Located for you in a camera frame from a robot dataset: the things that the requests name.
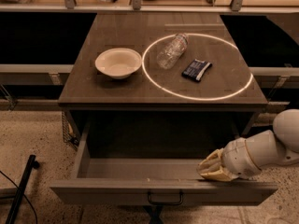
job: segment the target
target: open drawer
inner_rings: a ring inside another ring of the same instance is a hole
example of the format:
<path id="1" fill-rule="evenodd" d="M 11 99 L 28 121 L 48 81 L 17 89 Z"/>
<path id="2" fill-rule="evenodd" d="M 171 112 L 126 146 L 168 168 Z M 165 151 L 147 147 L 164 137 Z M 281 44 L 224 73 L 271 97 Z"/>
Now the open drawer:
<path id="1" fill-rule="evenodd" d="M 220 145 L 217 137 L 223 143 L 230 138 L 223 134 L 230 128 L 221 132 L 217 127 L 222 122 L 230 123 L 227 114 L 141 113 L 105 111 L 93 116 L 81 136 L 71 179 L 55 181 L 51 189 L 65 203 L 117 205 L 257 205 L 277 190 L 274 183 L 210 182 L 196 173 L 200 159 Z M 216 115 L 219 122 L 209 122 L 215 121 Z M 173 124 L 178 118 L 181 122 Z M 189 127 L 186 128 L 182 119 L 188 120 Z M 169 125 L 177 127 L 172 138 L 167 133 L 174 131 Z M 161 140 L 162 136 L 168 137 L 169 143 L 166 139 Z M 180 138 L 185 142 L 177 145 Z M 158 142 L 157 146 L 161 148 L 157 150 L 154 140 L 165 143 L 165 146 Z M 213 145 L 207 147 L 206 144 L 211 142 Z"/>

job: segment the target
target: clear plastic bottle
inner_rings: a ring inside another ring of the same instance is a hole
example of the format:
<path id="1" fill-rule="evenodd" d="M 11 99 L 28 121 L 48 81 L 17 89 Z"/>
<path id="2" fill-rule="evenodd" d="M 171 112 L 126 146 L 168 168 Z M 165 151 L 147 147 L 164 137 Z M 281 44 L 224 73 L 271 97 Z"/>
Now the clear plastic bottle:
<path id="1" fill-rule="evenodd" d="M 186 34 L 177 34 L 157 55 L 157 63 L 163 69 L 172 68 L 178 58 L 185 52 L 187 46 L 188 36 Z"/>

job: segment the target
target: concrete floor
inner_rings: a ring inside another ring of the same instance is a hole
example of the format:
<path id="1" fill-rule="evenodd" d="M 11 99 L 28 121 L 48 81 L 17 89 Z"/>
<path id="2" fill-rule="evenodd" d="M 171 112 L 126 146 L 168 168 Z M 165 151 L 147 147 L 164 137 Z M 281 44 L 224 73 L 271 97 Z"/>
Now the concrete floor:
<path id="1" fill-rule="evenodd" d="M 38 223 L 149 223 L 148 214 L 136 206 L 66 205 L 49 188 L 56 179 L 67 179 L 76 151 L 63 141 L 62 115 L 57 111 L 0 111 L 0 170 L 19 184 L 31 154 L 40 163 L 33 170 L 25 194 L 32 202 Z M 164 224 L 299 223 L 299 168 L 271 168 L 257 176 L 259 181 L 278 183 L 278 191 L 259 206 L 165 207 Z M 0 188 L 12 185 L 0 175 Z M 0 202 L 0 224 L 5 223 L 11 200 Z M 16 224 L 35 223 L 23 200 Z"/>

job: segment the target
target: black cable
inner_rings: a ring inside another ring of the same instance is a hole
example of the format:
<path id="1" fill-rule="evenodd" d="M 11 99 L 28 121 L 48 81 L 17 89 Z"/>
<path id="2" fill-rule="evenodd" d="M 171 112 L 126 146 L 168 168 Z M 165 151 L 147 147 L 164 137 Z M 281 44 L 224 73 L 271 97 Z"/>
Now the black cable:
<path id="1" fill-rule="evenodd" d="M 4 174 L 1 170 L 0 170 L 0 174 L 3 175 L 5 178 L 7 178 L 17 189 L 19 189 L 18 185 L 14 181 L 12 181 L 6 174 Z M 30 203 L 29 199 L 27 198 L 27 196 L 25 194 L 23 194 L 23 197 L 26 199 L 26 201 L 30 205 L 31 209 L 34 211 L 34 214 L 35 214 L 35 217 L 36 217 L 36 224 L 37 224 L 37 214 L 36 214 L 35 208 Z"/>

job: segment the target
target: bowl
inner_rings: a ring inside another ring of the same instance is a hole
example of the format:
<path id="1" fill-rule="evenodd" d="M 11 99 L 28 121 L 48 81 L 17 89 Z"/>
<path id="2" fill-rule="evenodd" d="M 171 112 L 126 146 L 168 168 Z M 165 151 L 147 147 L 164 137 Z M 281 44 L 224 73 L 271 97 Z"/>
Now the bowl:
<path id="1" fill-rule="evenodd" d="M 95 60 L 95 67 L 101 73 L 123 79 L 137 71 L 142 64 L 141 56 L 133 49 L 109 49 L 101 53 Z"/>

